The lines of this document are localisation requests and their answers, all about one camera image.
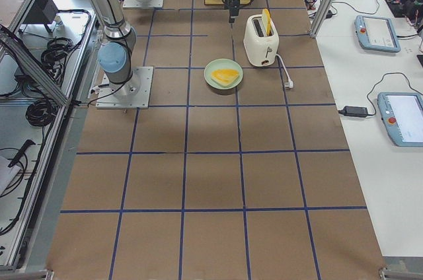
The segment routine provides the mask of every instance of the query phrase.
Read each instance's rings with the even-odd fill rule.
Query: yellow food
[[[218,69],[211,72],[211,79],[223,87],[229,86],[238,76],[238,71],[234,69]]]

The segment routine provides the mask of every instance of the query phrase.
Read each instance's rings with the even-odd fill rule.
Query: device screen
[[[403,141],[423,142],[423,109],[417,96],[387,95]]]
[[[369,43],[372,46],[395,47],[388,20],[363,17]]]

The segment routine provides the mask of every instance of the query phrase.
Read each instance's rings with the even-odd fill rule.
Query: green plate
[[[239,76],[227,87],[223,87],[212,79],[212,72],[218,69],[234,69],[238,71]],[[243,68],[237,62],[229,59],[213,60],[212,62],[206,65],[206,68],[204,69],[204,78],[207,84],[209,84],[211,87],[217,88],[219,90],[229,90],[230,88],[236,87],[243,79]]]

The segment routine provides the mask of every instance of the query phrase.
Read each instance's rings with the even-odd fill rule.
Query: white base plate
[[[96,107],[100,109],[126,109],[126,108],[148,108],[150,100],[151,82],[153,80],[153,67],[136,67],[134,75],[141,80],[141,88],[137,94],[127,96],[125,98],[118,98],[114,94],[110,95],[109,88],[100,89],[98,97],[107,96],[97,100]],[[106,75],[103,77],[102,84],[108,83]]]
[[[149,8],[162,8],[164,0],[150,0],[142,3],[137,0],[125,0],[124,8],[127,9],[149,9]]]

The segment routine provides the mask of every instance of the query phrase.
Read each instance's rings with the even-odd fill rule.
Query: blue joint cap
[[[125,66],[126,58],[125,47],[116,42],[102,46],[97,55],[98,62],[107,73],[119,72]]]

